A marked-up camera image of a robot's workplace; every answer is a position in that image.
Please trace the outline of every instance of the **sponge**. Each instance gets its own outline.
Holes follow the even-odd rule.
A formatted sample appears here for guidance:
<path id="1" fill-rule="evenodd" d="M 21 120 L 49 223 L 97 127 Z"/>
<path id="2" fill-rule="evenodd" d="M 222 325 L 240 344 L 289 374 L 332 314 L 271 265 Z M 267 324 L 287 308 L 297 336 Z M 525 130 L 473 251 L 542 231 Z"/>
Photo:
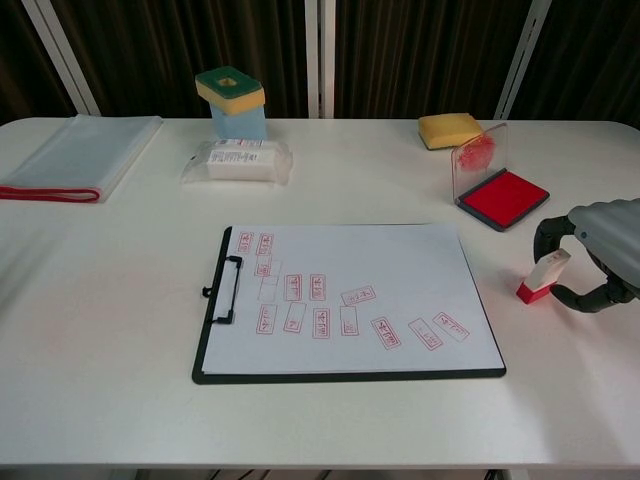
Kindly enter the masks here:
<path id="1" fill-rule="evenodd" d="M 418 130 L 429 150 L 457 147 L 482 133 L 482 127 L 468 113 L 420 117 Z"/>
<path id="2" fill-rule="evenodd" d="M 198 95 L 227 115 L 261 107 L 264 89 L 258 80 L 233 67 L 220 67 L 196 75 Z"/>

